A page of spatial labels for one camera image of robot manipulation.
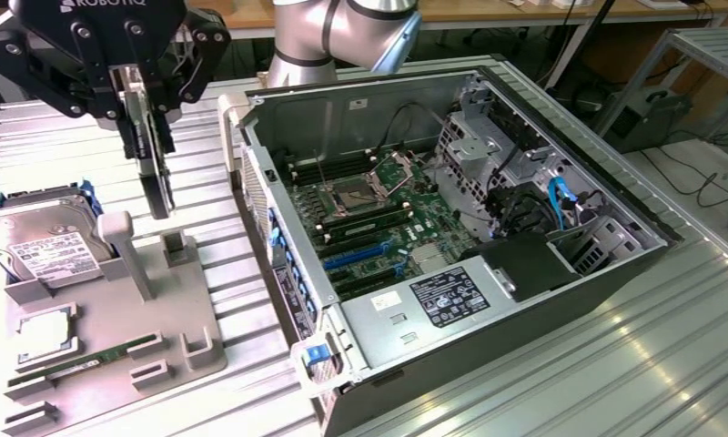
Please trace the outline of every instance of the metal table surface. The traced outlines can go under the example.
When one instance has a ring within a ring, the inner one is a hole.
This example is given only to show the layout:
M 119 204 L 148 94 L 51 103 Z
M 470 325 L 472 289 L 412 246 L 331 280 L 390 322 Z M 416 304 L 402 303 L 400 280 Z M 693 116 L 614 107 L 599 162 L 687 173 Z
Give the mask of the metal table surface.
M 418 63 L 406 71 L 488 65 L 686 237 L 650 271 L 585 318 L 430 392 L 350 435 L 728 435 L 728 246 L 507 63 Z M 363 76 L 354 70 L 343 76 Z M 138 244 L 163 229 L 200 241 L 228 368 L 59 435 L 318 435 L 310 401 L 226 184 L 215 97 L 258 87 L 215 84 L 174 125 L 168 165 L 176 216 L 148 215 L 115 133 L 45 105 L 0 115 L 0 188 L 41 188 L 85 175 L 106 209 L 136 216 Z

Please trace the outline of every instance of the motherboard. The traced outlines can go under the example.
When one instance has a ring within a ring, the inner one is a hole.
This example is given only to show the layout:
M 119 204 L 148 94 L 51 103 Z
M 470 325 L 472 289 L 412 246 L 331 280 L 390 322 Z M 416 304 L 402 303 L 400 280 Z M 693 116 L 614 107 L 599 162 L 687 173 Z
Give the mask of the motherboard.
M 291 200 L 343 300 L 442 269 L 479 244 L 436 171 L 395 150 L 292 168 Z

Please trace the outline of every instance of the robotiq logo text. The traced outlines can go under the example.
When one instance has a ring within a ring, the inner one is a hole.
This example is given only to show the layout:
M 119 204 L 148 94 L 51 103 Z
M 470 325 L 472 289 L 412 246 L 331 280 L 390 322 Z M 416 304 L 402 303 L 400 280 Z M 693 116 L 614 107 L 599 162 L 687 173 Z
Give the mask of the robotiq logo text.
M 75 7 L 91 6 L 146 6 L 146 0 L 61 0 L 60 10 L 68 13 Z

